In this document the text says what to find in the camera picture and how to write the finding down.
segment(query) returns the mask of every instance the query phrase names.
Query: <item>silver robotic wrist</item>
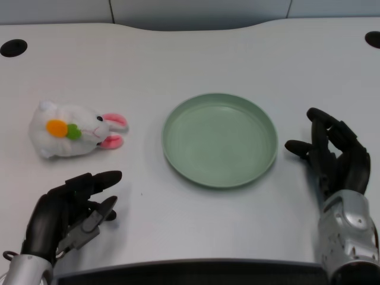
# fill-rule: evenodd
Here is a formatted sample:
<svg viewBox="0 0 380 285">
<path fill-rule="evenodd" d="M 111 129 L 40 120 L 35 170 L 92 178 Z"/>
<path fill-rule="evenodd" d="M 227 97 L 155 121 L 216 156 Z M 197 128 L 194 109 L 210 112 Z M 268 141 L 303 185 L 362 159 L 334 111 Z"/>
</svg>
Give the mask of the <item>silver robotic wrist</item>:
<svg viewBox="0 0 380 285">
<path fill-rule="evenodd" d="M 52 264 L 38 256 L 20 254 L 13 257 L 2 285 L 50 284 L 53 279 Z"/>
<path fill-rule="evenodd" d="M 352 190 L 340 190 L 325 202 L 318 223 L 321 262 L 331 278 L 355 262 L 380 266 L 376 227 L 367 199 Z"/>
</svg>

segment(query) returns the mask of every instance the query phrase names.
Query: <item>green plate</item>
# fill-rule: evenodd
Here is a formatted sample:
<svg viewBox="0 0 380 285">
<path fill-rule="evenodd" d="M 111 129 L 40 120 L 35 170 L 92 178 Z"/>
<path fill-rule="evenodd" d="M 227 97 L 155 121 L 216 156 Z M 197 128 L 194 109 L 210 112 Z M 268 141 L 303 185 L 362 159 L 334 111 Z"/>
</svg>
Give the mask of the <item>green plate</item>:
<svg viewBox="0 0 380 285">
<path fill-rule="evenodd" d="M 277 154 L 277 133 L 252 102 L 228 94 L 205 94 L 180 104 L 162 132 L 164 154 L 188 179 L 211 187 L 234 187 L 262 175 Z"/>
</svg>

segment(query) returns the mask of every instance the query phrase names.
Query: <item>white table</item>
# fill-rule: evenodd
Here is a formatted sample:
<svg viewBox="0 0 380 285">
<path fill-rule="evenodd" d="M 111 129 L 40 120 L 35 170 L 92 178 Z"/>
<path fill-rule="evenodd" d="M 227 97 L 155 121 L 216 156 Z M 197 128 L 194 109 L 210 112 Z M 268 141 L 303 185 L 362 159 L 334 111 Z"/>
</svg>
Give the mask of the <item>white table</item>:
<svg viewBox="0 0 380 285">
<path fill-rule="evenodd" d="M 123 171 L 94 199 L 117 195 L 117 221 L 56 266 L 57 273 L 141 261 L 257 258 L 314 262 L 318 207 L 306 167 L 283 145 L 309 141 L 310 107 L 344 120 L 372 157 L 367 197 L 380 226 L 380 50 L 364 36 L 380 18 L 279 20 L 228 31 L 157 32 L 112 24 L 0 26 L 0 251 L 20 251 L 38 198 L 85 172 Z M 252 100 L 278 130 L 278 157 L 234 191 L 193 185 L 166 163 L 160 132 L 180 102 L 209 92 Z M 44 161 L 27 127 L 41 99 L 123 113 L 125 145 Z M 0 259 L 0 272 L 8 262 Z"/>
</svg>

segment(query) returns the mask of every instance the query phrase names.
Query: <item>stuffed bunny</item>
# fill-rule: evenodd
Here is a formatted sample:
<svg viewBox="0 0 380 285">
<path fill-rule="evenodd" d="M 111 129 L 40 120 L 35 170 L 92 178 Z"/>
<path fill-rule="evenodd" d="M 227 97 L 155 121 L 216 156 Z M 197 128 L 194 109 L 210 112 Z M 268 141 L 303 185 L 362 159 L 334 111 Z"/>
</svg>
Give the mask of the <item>stuffed bunny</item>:
<svg viewBox="0 0 380 285">
<path fill-rule="evenodd" d="M 77 156 L 97 147 L 120 147 L 123 138 L 110 131 L 127 128 L 126 119 L 118 114 L 99 115 L 86 107 L 41 101 L 30 122 L 29 137 L 42 157 Z"/>
</svg>

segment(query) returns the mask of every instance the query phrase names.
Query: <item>pink bunny ear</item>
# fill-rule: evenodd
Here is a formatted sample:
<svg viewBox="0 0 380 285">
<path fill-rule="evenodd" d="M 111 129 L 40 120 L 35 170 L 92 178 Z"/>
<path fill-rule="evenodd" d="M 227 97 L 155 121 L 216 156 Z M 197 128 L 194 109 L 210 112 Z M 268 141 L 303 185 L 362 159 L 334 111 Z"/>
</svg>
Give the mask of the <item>pink bunny ear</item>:
<svg viewBox="0 0 380 285">
<path fill-rule="evenodd" d="M 111 131 L 125 131 L 128 129 L 128 123 L 122 115 L 108 113 L 104 114 L 102 117 L 108 123 Z"/>
<path fill-rule="evenodd" d="M 113 150 L 123 145 L 124 140 L 120 135 L 110 135 L 100 144 L 101 148 Z"/>
</svg>

